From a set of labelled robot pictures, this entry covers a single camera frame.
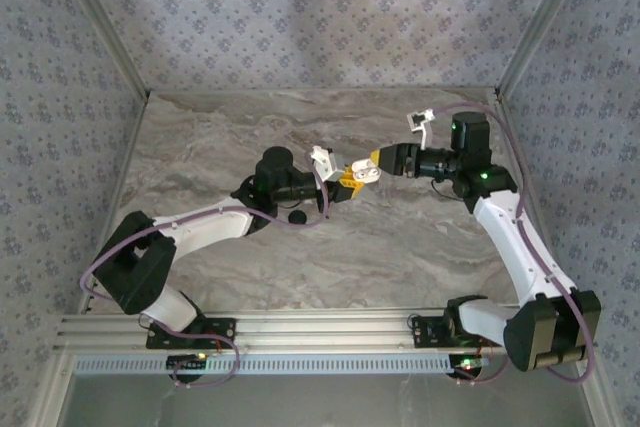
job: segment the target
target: wall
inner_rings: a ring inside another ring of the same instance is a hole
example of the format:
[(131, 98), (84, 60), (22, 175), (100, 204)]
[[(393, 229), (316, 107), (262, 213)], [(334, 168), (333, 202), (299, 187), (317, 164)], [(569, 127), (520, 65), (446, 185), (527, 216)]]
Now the wall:
[(559, 260), (604, 311), (597, 341), (640, 425), (639, 0), (567, 0), (508, 99)]
[(0, 0), (0, 425), (74, 312), (140, 103), (76, 0)]
[(101, 0), (151, 90), (495, 85), (540, 0)]

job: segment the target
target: metal base plate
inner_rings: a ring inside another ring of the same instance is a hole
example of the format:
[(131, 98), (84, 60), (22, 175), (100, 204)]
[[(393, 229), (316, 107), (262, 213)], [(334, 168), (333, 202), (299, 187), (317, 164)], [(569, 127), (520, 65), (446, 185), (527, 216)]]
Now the metal base plate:
[[(236, 319), (207, 318), (203, 321), (203, 334), (217, 334), (231, 341), (236, 336)], [(149, 350), (229, 350), (224, 342), (209, 339), (181, 339), (168, 334), (156, 324), (149, 326), (146, 347)]]
[(413, 332), (413, 346), (416, 349), (459, 347), (480, 349), (491, 342), (477, 335), (466, 335), (464, 338), (451, 337), (451, 328), (443, 317), (412, 316), (409, 325)]

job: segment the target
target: marble tabletop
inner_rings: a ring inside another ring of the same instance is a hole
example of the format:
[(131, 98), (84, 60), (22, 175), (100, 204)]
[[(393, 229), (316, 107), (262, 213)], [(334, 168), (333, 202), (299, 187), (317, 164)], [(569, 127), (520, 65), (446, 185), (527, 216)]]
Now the marble tabletop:
[[(486, 102), (486, 95), (416, 88), (152, 94), (114, 225), (134, 210), (153, 217), (218, 202), (270, 146), (290, 149), (300, 168), (314, 144), (350, 162), (388, 144), (418, 142), (409, 112)], [(492, 130), (494, 162), (509, 165)], [(447, 147), (450, 118), (436, 119), (433, 132), (433, 145)], [(439, 188), (451, 193), (448, 183)], [(302, 208), (310, 219), (317, 215), (312, 204)], [(438, 196), (426, 179), (387, 175), (356, 200), (332, 205), (317, 228), (274, 225), (219, 242), (176, 261), (169, 282), (204, 311), (440, 307), (467, 294), (516, 301), (495, 247), (463, 204)], [(94, 300), (92, 312), (118, 308)]]

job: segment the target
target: small black cap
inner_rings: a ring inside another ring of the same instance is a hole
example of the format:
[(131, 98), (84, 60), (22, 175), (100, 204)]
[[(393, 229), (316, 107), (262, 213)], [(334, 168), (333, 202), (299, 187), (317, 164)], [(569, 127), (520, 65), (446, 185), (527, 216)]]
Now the small black cap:
[(306, 224), (307, 223), (307, 214), (305, 214), (301, 210), (294, 210), (289, 214), (289, 223), (290, 224)]

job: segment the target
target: robotic arm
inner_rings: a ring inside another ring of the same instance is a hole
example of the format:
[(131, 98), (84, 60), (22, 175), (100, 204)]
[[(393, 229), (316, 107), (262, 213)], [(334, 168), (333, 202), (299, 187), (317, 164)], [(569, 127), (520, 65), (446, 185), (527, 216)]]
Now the robotic arm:
[[(306, 215), (300, 210), (289, 214), (289, 223), (277, 219), (278, 204), (316, 200), (326, 217), (325, 198), (328, 203), (351, 199), (365, 183), (380, 177), (368, 159), (345, 167), (341, 156), (317, 146), (310, 158), (314, 172), (301, 172), (293, 166), (289, 150), (271, 147), (256, 164), (255, 174), (217, 204), (155, 219), (130, 213), (98, 254), (107, 259), (93, 270), (94, 276), (125, 314), (145, 314), (174, 332), (203, 333), (207, 319), (166, 283), (175, 260), (215, 242), (250, 235), (270, 222), (310, 227), (313, 224), (304, 225)], [(116, 248), (143, 232), (149, 233)], [(117, 252), (109, 257), (113, 249)]]
[(562, 291), (570, 293), (592, 334), (600, 302), (593, 291), (577, 290), (526, 212), (518, 212), (521, 198), (514, 180), (504, 167), (491, 163), (485, 115), (455, 114), (450, 150), (425, 146), (425, 124), (433, 119), (431, 111), (408, 117), (412, 130), (423, 132), (423, 142), (385, 147), (375, 151), (372, 160), (392, 175), (452, 181), (455, 194), (498, 249), (518, 296), (519, 310), (497, 306), (481, 296), (450, 300), (445, 317), (450, 321), (451, 337), (474, 334), (503, 345), (511, 362), (522, 371), (585, 358), (585, 332)]

